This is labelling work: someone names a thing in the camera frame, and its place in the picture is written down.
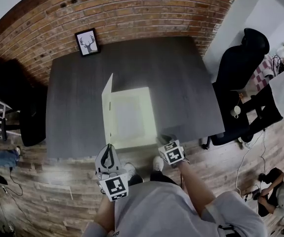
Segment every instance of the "hand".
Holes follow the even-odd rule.
[[[263,204],[267,203],[267,200],[264,197],[259,197],[258,202],[263,205]]]
[[[263,189],[263,190],[261,191],[261,194],[260,194],[260,195],[263,197],[263,196],[265,196],[265,195],[268,195],[269,192],[270,192],[270,189],[266,188],[266,189]]]

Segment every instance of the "black pants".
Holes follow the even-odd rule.
[[[269,85],[265,86],[256,96],[243,104],[243,109],[246,113],[258,107],[265,107],[262,111],[262,119],[257,117],[250,124],[249,131],[241,137],[244,142],[250,142],[255,133],[283,119],[276,107]]]
[[[273,168],[270,170],[270,172],[263,178],[263,181],[266,184],[273,183],[280,175],[282,174],[282,171],[278,168]],[[277,189],[280,187],[281,183],[274,187],[274,190],[272,191],[272,194],[270,198],[268,199],[268,195],[265,196],[267,202],[275,207],[278,206],[278,199],[277,199]],[[261,217],[265,217],[269,214],[267,209],[260,203],[258,203],[258,214]]]
[[[164,176],[161,171],[153,171],[151,173],[151,181],[157,181],[157,182],[164,182],[164,183],[172,183],[177,185],[174,181],[172,181],[168,176]],[[134,175],[132,178],[129,180],[128,185],[132,186],[135,184],[140,184],[143,183],[142,177],[139,175]]]

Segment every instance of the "jeans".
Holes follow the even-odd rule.
[[[263,181],[266,184],[273,183],[283,172],[278,168],[273,168],[270,170],[270,172],[263,178]],[[267,202],[275,207],[278,206],[278,199],[277,199],[277,190],[281,186],[281,183],[274,187],[274,190],[271,193],[270,198],[268,198],[268,195],[265,195],[265,198]],[[258,203],[258,214],[261,217],[265,217],[269,214],[266,207],[264,207],[262,204]]]
[[[1,150],[0,151],[0,166],[15,167],[19,155],[15,150]]]
[[[164,176],[161,171],[153,171],[151,173],[151,180],[150,181],[157,181],[157,182],[164,182],[164,183],[172,183],[177,185],[174,181],[172,181],[168,176]],[[131,177],[131,179],[128,181],[128,185],[132,186],[135,184],[143,183],[143,179],[140,175],[136,174]]]
[[[249,131],[241,136],[244,142],[250,142],[255,133],[283,119],[276,107],[271,87],[269,85],[265,86],[256,96],[243,104],[243,108],[246,113],[255,110],[257,107],[263,106],[265,108],[261,112],[262,119],[257,117],[250,124]]]

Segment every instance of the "white cardboard box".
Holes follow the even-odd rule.
[[[116,149],[156,144],[157,131],[148,87],[112,92],[110,76],[102,92],[106,144]]]

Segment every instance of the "white sneaker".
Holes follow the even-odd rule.
[[[127,171],[127,180],[129,181],[132,176],[136,175],[136,169],[132,163],[126,163],[123,167]]]
[[[252,193],[248,193],[248,194],[244,195],[243,200],[245,200],[245,202],[252,200]]]
[[[18,155],[21,155],[21,148],[20,148],[20,147],[17,146],[17,147],[15,148],[15,150],[16,150],[16,152],[18,153]]]
[[[252,147],[252,146],[251,146],[251,142],[244,142],[241,137],[238,138],[238,140],[239,140],[239,142],[242,144],[242,146],[243,146],[244,148],[246,148],[246,149],[251,149],[251,147]]]
[[[156,156],[153,159],[153,170],[162,171],[162,169],[163,169],[163,159],[160,156]]]

